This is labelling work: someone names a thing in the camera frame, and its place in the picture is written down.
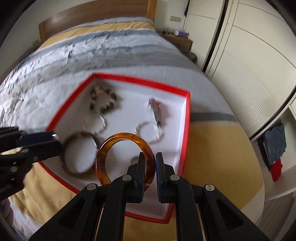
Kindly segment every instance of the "white wall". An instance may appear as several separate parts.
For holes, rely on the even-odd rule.
[[[18,19],[0,48],[0,76],[33,42],[39,38],[38,24],[73,6],[90,0],[37,0]],[[155,27],[183,28],[187,0],[158,0]],[[170,21],[170,16],[182,18],[180,23]]]
[[[157,0],[154,27],[158,29],[182,29],[187,3],[188,0]],[[182,18],[182,20],[180,23],[170,21],[171,16]]]

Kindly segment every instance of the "shelf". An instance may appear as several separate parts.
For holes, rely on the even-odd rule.
[[[266,201],[296,191],[296,120],[289,108],[279,120],[285,127],[287,148],[281,157],[283,168],[281,177],[277,182],[272,180],[271,174],[263,162],[257,142],[252,143],[263,175]]]

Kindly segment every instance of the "amber bangle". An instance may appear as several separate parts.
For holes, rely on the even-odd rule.
[[[124,141],[124,140],[131,140],[136,143],[140,149],[142,150],[145,161],[146,161],[146,170],[145,170],[145,187],[144,190],[147,190],[151,183],[153,182],[154,175],[156,172],[156,161],[155,156],[150,148],[150,146],[139,136],[132,134],[132,133],[117,133],[113,136],[110,136],[100,147],[97,155],[96,155],[96,175],[102,185],[110,184],[111,180],[109,179],[105,163],[106,163],[106,156],[108,151],[111,147],[116,144],[117,142]]]

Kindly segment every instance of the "tissue box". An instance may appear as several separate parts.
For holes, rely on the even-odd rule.
[[[183,29],[178,29],[178,30],[175,30],[174,35],[175,35],[175,36],[179,36],[179,37],[185,37],[185,38],[188,38],[189,33],[185,32]]]

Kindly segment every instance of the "metal screw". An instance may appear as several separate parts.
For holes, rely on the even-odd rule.
[[[207,189],[208,191],[214,191],[215,190],[215,187],[212,185],[212,184],[208,184],[205,186],[205,189]]]
[[[178,180],[180,179],[180,177],[179,177],[178,175],[171,175],[171,176],[170,176],[170,179],[171,179],[172,181],[178,181]]]
[[[130,181],[131,180],[131,176],[130,175],[124,175],[122,177],[122,180],[124,180],[124,181]]]
[[[91,183],[87,185],[87,190],[93,191],[96,189],[96,184]]]
[[[14,166],[14,167],[12,167],[11,169],[10,169],[10,172],[16,172],[17,171],[17,167],[16,166]]]
[[[56,134],[52,135],[57,141],[59,140],[59,137]]]

